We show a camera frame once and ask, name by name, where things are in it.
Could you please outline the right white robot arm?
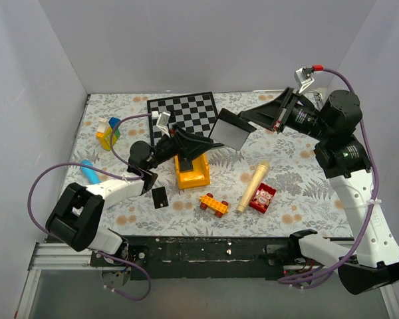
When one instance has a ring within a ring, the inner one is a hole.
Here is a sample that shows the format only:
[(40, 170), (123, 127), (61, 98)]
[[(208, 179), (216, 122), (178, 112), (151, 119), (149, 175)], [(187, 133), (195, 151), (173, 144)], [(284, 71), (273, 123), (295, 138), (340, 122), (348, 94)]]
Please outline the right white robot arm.
[(358, 96), (335, 90), (321, 109), (292, 88), (276, 99), (240, 112), (239, 117), (280, 133), (290, 128), (316, 139), (315, 158), (340, 199), (354, 244), (342, 247), (307, 229), (289, 236), (288, 258), (295, 264), (308, 259), (324, 266), (286, 276), (281, 283), (313, 288), (337, 273), (353, 295), (399, 281), (399, 245), (385, 220), (377, 198), (378, 178), (370, 153), (354, 131), (362, 120)]

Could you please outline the black leather card holder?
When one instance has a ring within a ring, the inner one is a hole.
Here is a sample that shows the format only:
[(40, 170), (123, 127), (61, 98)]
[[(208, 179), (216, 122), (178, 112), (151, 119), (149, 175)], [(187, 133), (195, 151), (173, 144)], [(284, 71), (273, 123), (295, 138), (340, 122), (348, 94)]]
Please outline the black leather card holder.
[(229, 148), (239, 151), (251, 133), (256, 130), (249, 122), (237, 114), (222, 108), (211, 129), (209, 138)]

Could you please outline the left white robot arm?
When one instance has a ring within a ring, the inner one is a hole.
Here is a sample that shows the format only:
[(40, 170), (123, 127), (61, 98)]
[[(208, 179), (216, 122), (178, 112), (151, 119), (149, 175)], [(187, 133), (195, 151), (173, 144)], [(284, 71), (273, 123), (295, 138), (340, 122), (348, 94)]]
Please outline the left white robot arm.
[(130, 147), (128, 169), (119, 178), (81, 186), (68, 185), (46, 222), (46, 230), (75, 251), (90, 249), (105, 253), (112, 265), (123, 265), (128, 249), (115, 232), (99, 225), (102, 212), (131, 197), (145, 194), (155, 184), (154, 169), (176, 156), (193, 161), (218, 144), (173, 125), (170, 134), (155, 146), (137, 141)]

